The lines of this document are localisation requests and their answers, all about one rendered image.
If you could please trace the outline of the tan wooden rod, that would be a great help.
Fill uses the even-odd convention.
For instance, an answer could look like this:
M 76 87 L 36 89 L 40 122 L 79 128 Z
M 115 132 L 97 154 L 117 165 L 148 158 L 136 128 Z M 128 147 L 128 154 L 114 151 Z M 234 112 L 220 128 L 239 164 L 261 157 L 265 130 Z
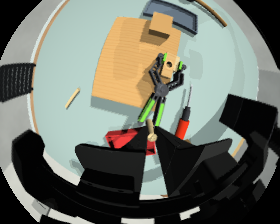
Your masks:
M 66 108 L 68 108 L 68 106 L 70 105 L 72 100 L 75 98 L 75 96 L 79 93 L 79 91 L 80 91 L 80 88 L 77 88 L 76 91 L 73 93 L 73 95 L 68 100 L 67 104 L 65 105 Z

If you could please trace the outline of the black mallet with wooden handle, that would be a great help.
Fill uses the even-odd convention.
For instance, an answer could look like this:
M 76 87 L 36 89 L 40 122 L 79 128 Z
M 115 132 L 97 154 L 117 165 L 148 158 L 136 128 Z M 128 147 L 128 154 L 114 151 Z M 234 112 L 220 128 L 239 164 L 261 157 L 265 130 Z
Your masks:
M 202 0 L 187 0 L 189 2 L 197 2 L 201 6 L 203 6 L 206 10 L 208 10 L 224 27 L 227 26 L 226 22 L 206 3 L 204 3 Z

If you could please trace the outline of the wooden dowel pin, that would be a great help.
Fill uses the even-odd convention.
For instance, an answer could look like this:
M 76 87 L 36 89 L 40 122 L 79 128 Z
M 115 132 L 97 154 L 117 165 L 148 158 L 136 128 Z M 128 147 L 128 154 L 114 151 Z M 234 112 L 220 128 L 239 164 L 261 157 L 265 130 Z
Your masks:
M 146 126 L 148 127 L 148 140 L 153 142 L 157 139 L 155 128 L 151 119 L 145 121 Z

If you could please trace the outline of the red shallow tray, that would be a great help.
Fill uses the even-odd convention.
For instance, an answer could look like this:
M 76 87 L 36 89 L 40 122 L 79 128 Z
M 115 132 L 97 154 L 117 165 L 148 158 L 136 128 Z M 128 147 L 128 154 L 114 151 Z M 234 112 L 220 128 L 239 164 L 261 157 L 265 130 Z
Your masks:
M 124 146 L 124 144 L 128 143 L 141 129 L 142 127 L 138 128 L 131 128 L 131 129 L 124 129 L 124 130 L 116 130 L 116 131 L 108 131 L 106 134 L 106 140 L 111 148 L 120 148 Z M 134 134 L 134 135 L 131 135 Z M 115 136 L 115 137 L 113 137 Z M 154 144 L 154 147 L 153 147 Z M 156 154 L 155 150 L 155 141 L 150 142 L 147 141 L 147 155 L 154 155 Z

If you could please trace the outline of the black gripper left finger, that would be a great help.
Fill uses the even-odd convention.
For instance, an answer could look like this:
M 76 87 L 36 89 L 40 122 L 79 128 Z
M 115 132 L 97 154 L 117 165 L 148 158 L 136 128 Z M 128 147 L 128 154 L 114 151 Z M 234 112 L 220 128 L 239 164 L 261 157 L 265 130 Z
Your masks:
M 140 199 L 147 141 L 148 127 L 143 126 L 128 143 L 121 147 L 124 149 L 82 143 L 75 146 L 75 153 L 84 170 L 89 168 L 111 174 L 133 176 L 134 189 L 135 192 L 139 192 Z

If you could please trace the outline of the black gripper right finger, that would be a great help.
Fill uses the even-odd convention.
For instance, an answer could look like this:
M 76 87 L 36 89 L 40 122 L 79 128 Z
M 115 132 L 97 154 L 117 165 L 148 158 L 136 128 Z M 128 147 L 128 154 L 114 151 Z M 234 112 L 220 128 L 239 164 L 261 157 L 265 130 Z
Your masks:
M 155 140 L 168 197 L 180 195 L 179 190 L 208 158 L 228 152 L 232 139 L 193 145 L 165 129 L 155 126 Z

